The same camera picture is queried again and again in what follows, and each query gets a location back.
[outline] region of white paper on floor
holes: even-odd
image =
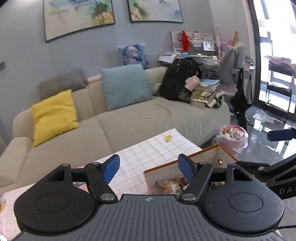
[[[269,123],[274,123],[274,119],[266,114],[263,110],[257,111],[255,115],[253,115],[253,118],[259,120],[259,121],[264,121],[264,122],[269,122]]]

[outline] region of pink pillow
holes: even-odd
[[[91,83],[95,83],[95,82],[97,82],[97,81],[101,81],[102,80],[102,75],[96,75],[96,76],[94,76],[94,77],[90,77],[90,78],[88,78],[87,79],[87,83],[88,84],[91,84]]]

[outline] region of stack of books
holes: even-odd
[[[219,82],[220,80],[202,79],[195,90],[215,92],[217,87],[220,85]]]
[[[193,58],[195,62],[198,64],[206,64],[206,65],[217,65],[218,59],[213,56],[207,55],[189,55],[189,57]]]

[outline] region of trash bin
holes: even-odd
[[[219,135],[213,139],[213,145],[220,143],[234,157],[248,146],[248,133],[240,126],[226,125],[220,129]]]

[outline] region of red decoration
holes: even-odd
[[[183,44],[183,52],[187,52],[189,50],[190,41],[188,40],[185,31],[182,31],[182,44]]]

